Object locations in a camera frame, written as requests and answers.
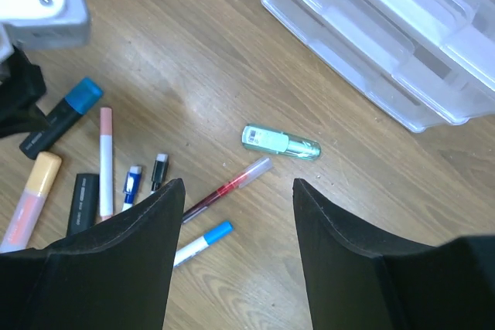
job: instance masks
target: pen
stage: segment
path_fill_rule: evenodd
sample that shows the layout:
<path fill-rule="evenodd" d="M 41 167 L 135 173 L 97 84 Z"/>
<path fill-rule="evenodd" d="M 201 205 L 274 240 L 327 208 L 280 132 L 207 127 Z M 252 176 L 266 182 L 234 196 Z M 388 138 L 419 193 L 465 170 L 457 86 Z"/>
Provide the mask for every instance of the pen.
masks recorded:
<path fill-rule="evenodd" d="M 176 258 L 173 261 L 173 266 L 178 267 L 186 260 L 191 259 L 199 252 L 205 250 L 207 247 L 210 247 L 218 240 L 221 240 L 223 237 L 232 232 L 234 228 L 230 224 L 228 220 L 221 223 L 219 226 L 216 226 L 211 231 L 206 232 L 199 239 L 194 240 L 189 245 L 186 245 L 180 250 L 176 252 Z"/>
<path fill-rule="evenodd" d="M 271 163 L 271 159 L 266 156 L 260 158 L 254 164 L 249 165 L 241 174 L 237 175 L 229 182 L 222 185 L 219 189 L 210 193 L 195 206 L 188 209 L 183 215 L 183 223 L 189 222 L 192 218 L 206 210 L 208 206 L 228 194 L 230 191 L 236 189 L 237 187 L 242 189 L 254 181 L 257 177 L 270 170 L 272 166 L 273 164 Z"/>
<path fill-rule="evenodd" d="M 111 218 L 114 214 L 111 116 L 111 108 L 100 109 L 100 216 L 102 220 Z"/>
<path fill-rule="evenodd" d="M 129 209 L 134 204 L 134 196 L 138 193 L 139 182 L 141 181 L 141 167 L 138 165 L 133 165 L 126 177 L 124 184 L 124 206 L 122 206 L 122 211 Z"/>
<path fill-rule="evenodd" d="M 165 180 L 167 169 L 169 168 L 169 156 L 167 154 L 158 154 L 155 160 L 155 166 L 152 173 L 152 191 L 151 195 L 162 187 Z"/>

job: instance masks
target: marker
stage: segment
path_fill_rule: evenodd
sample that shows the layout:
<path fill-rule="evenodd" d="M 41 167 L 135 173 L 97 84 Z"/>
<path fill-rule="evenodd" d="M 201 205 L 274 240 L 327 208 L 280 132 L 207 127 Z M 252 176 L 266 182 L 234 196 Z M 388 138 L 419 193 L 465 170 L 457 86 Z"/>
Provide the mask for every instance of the marker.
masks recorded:
<path fill-rule="evenodd" d="M 100 176 L 98 174 L 79 173 L 76 176 L 67 224 L 67 236 L 83 232 L 94 225 L 98 210 L 99 188 Z"/>
<path fill-rule="evenodd" d="M 158 154 L 155 160 L 155 166 L 152 173 L 152 191 L 150 195 L 154 194 L 165 180 L 167 169 L 169 168 L 169 156 L 167 154 Z"/>
<path fill-rule="evenodd" d="M 223 237 L 232 232 L 234 228 L 230 224 L 228 220 L 221 223 L 219 226 L 213 228 L 211 231 L 202 235 L 199 239 L 194 240 L 189 245 L 183 247 L 176 252 L 176 258 L 173 261 L 173 267 L 178 267 L 186 260 L 191 259 L 199 252 L 205 250 L 207 247 L 210 247 L 218 240 L 221 240 Z"/>
<path fill-rule="evenodd" d="M 103 90 L 89 77 L 85 77 L 46 115 L 48 129 L 28 135 L 19 145 L 20 150 L 33 160 L 41 151 L 48 151 L 101 96 Z"/>
<path fill-rule="evenodd" d="M 21 199 L 15 208 L 7 232 L 0 245 L 0 253 L 25 249 L 50 192 L 62 159 L 49 152 L 40 152 Z"/>
<path fill-rule="evenodd" d="M 141 167 L 138 165 L 133 165 L 125 177 L 124 184 L 124 206 L 122 206 L 122 211 L 131 208 L 134 205 L 134 196 L 138 193 L 139 182 L 141 181 Z"/>
<path fill-rule="evenodd" d="M 111 108 L 100 109 L 100 216 L 114 215 L 114 170 L 112 159 Z"/>
<path fill-rule="evenodd" d="M 207 197 L 198 202 L 195 206 L 187 210 L 183 215 L 183 223 L 189 222 L 192 218 L 206 210 L 211 204 L 222 198 L 230 191 L 237 187 L 242 189 L 249 183 L 253 182 L 257 177 L 267 172 L 272 168 L 273 164 L 269 157 L 260 158 L 257 162 L 249 165 L 241 174 L 231 179 L 229 182 L 222 185 L 216 191 L 210 193 Z"/>

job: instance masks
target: blue pen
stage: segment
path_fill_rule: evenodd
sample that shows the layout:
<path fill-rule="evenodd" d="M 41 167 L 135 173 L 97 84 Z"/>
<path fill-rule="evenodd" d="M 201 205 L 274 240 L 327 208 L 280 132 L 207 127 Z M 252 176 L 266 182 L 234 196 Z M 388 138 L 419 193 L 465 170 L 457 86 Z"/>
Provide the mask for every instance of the blue pen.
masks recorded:
<path fill-rule="evenodd" d="M 194 240 L 189 245 L 186 245 L 180 250 L 176 252 L 176 258 L 173 261 L 174 268 L 184 263 L 186 260 L 194 257 L 200 251 L 205 250 L 207 247 L 213 245 L 218 240 L 222 239 L 230 232 L 232 232 L 234 228 L 230 224 L 228 220 L 221 223 L 219 226 L 213 228 L 211 231 L 206 232 L 199 239 Z"/>
<path fill-rule="evenodd" d="M 134 196 L 138 193 L 139 182 L 141 181 L 141 167 L 138 165 L 133 165 L 127 176 L 125 178 L 124 184 L 124 206 L 122 206 L 122 211 L 129 209 L 134 204 Z"/>

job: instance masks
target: highlighter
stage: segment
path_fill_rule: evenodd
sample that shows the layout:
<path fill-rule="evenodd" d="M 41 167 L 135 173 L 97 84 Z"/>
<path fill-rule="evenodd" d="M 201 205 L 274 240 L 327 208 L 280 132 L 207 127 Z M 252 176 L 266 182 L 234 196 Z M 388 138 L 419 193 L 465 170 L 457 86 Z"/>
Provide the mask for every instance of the highlighter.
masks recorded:
<path fill-rule="evenodd" d="M 61 163 L 62 159 L 54 154 L 39 153 L 3 237 L 0 253 L 26 248 Z"/>
<path fill-rule="evenodd" d="M 101 96 L 103 90 L 89 77 L 85 77 L 46 115 L 48 129 L 29 134 L 19 148 L 24 155 L 34 160 L 41 151 L 48 151 Z"/>

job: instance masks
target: blue highlighter cap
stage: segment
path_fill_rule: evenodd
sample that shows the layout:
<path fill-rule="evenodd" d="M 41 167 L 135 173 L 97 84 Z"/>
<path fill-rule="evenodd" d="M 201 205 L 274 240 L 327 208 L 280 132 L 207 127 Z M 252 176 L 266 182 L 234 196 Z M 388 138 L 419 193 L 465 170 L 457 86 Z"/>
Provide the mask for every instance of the blue highlighter cap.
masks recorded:
<path fill-rule="evenodd" d="M 234 228 L 232 227 L 230 222 L 226 220 L 219 226 L 213 228 L 211 231 L 205 233 L 203 237 L 207 241 L 207 244 L 211 245 L 212 243 L 216 243 L 222 237 L 228 235 L 230 232 L 232 232 L 233 229 Z"/>
<path fill-rule="evenodd" d="M 103 90 L 89 77 L 85 77 L 65 96 L 65 100 L 75 111 L 84 115 L 101 96 Z"/>

